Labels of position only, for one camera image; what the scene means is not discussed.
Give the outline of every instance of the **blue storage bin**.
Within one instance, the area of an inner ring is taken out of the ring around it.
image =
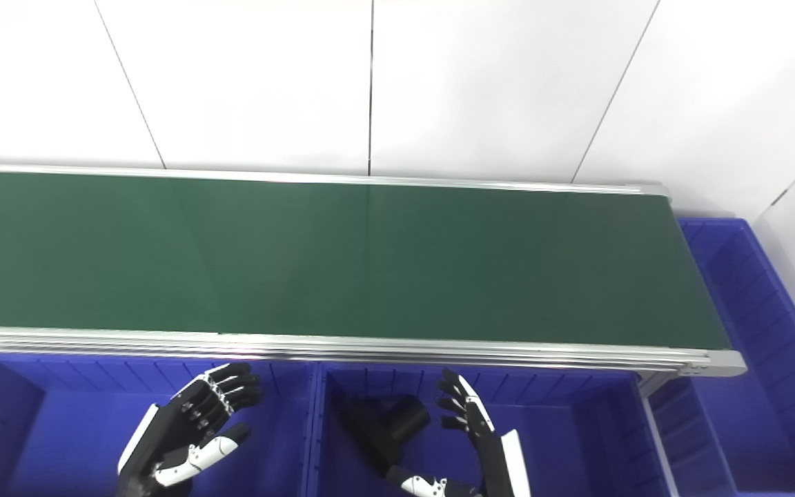
[[[795,308],[744,220],[680,226],[749,371],[650,402],[680,495],[795,494]]]
[[[0,497],[111,497],[117,461],[149,404],[209,360],[0,355]],[[251,438],[195,479],[193,497],[306,491],[317,364],[253,362],[266,394],[230,424]]]
[[[636,377],[627,372],[457,368],[486,403],[500,433],[517,429],[529,483],[540,497],[666,497]],[[461,431],[440,427],[433,401],[441,369],[415,365],[328,364],[316,416],[309,497],[404,497],[367,467],[344,431],[338,409],[347,398],[411,394],[432,423],[404,447],[407,469],[480,484],[480,466]]]

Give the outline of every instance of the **robotic hand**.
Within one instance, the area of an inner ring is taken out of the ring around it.
[[[444,428],[465,431],[477,450],[483,473],[480,490],[462,482],[437,480],[392,466],[386,478],[417,497],[529,497],[529,480],[520,448],[517,430],[504,436],[495,434],[483,402],[471,385],[454,371],[445,369],[438,380],[438,388],[446,394],[438,399],[438,406],[450,410],[454,416],[442,416]]]
[[[119,459],[116,497],[186,497],[192,477],[250,435],[243,422],[217,434],[238,409],[262,398],[247,362],[207,370],[171,397],[152,404]]]

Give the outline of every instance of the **black object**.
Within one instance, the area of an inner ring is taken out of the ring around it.
[[[345,431],[382,478],[404,457],[404,443],[428,427],[431,416],[416,397],[404,396],[390,409],[377,400],[348,400],[340,413]]]

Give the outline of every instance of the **aluminum frame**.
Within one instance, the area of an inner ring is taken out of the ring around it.
[[[435,188],[479,188],[529,192],[566,192],[613,195],[668,196],[658,184],[597,186],[538,182],[487,182],[479,179],[427,179],[340,174],[253,173],[245,170],[146,169],[133,167],[22,166],[0,164],[0,173],[70,174],[76,176],[122,176],[126,178],[226,179],[234,182],[321,183],[337,185],[434,186]]]
[[[293,336],[205,331],[70,330],[0,327],[0,352],[90,353],[173,358],[473,364],[535,368],[665,371],[734,376],[735,351],[476,340]]]

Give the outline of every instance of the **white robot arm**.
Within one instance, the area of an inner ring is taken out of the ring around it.
[[[205,371],[159,407],[149,407],[119,459],[117,497],[186,497],[192,477],[250,435],[243,422],[217,432],[238,409],[262,398],[246,362]]]
[[[529,497],[527,466],[523,460],[520,437],[516,430],[504,436],[495,434],[495,427],[473,387],[454,371],[445,369],[438,388],[447,394],[438,399],[438,406],[454,416],[443,416],[444,428],[464,431],[471,439],[480,460],[483,485],[472,485],[449,479],[436,479],[413,473],[401,466],[392,466],[386,478],[416,497]]]

